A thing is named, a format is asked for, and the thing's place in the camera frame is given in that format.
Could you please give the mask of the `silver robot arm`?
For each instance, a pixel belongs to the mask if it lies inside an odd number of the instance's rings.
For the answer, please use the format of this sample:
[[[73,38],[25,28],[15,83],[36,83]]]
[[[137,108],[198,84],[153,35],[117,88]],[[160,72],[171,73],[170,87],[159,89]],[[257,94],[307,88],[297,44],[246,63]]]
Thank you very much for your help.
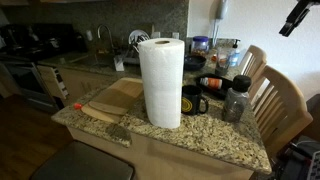
[[[318,5],[320,5],[320,0],[297,0],[296,6],[287,16],[285,24],[279,33],[284,37],[289,37],[310,12],[310,8]]]

